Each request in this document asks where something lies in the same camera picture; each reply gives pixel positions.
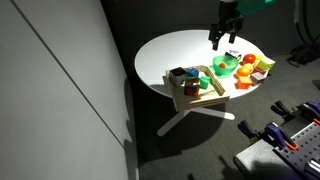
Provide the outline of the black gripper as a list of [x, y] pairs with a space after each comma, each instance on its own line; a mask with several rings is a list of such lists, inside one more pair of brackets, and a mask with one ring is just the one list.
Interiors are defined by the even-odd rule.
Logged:
[[212, 42], [212, 49], [217, 50], [223, 33], [229, 32], [229, 43], [233, 44], [237, 33], [242, 29], [244, 17], [236, 7], [237, 1], [221, 1], [219, 3], [217, 24], [210, 26], [208, 39]]

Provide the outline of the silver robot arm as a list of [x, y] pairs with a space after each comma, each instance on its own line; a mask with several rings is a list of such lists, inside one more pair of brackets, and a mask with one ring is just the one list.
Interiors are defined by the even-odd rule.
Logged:
[[236, 0], [220, 0], [217, 24], [210, 26], [208, 39], [212, 42], [212, 49], [217, 50], [220, 39], [229, 33], [229, 42], [234, 43], [237, 33], [242, 29], [244, 16], [237, 10]]

